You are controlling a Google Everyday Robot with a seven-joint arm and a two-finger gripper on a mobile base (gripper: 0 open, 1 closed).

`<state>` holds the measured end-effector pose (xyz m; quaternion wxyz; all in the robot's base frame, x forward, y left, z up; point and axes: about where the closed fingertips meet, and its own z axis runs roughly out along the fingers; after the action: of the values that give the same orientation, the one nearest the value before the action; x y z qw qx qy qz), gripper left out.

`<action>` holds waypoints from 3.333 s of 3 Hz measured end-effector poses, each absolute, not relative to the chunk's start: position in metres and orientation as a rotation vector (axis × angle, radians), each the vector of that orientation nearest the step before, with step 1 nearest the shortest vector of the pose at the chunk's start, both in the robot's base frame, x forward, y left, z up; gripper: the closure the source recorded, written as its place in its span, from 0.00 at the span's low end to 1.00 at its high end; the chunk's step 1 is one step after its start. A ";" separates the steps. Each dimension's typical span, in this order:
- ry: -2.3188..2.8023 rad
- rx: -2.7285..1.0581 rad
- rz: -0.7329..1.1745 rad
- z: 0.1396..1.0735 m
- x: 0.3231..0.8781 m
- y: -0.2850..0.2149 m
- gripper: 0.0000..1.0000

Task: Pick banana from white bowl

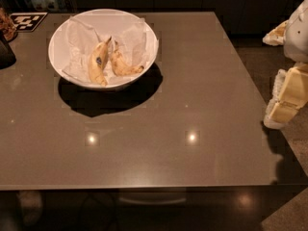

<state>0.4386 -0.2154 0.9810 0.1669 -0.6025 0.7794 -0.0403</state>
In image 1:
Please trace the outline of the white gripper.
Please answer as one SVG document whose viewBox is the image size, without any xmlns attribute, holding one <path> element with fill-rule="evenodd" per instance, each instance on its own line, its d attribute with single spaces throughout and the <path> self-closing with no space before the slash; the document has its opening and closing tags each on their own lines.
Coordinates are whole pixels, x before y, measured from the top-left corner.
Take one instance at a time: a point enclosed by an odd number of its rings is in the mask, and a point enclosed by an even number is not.
<svg viewBox="0 0 308 231">
<path fill-rule="evenodd" d="M 288 71 L 279 69 L 274 80 L 272 99 L 266 108 L 264 125 L 282 129 L 308 102 L 308 0 L 267 33 L 262 42 L 270 46 L 284 44 L 284 54 L 296 63 Z"/>
</svg>

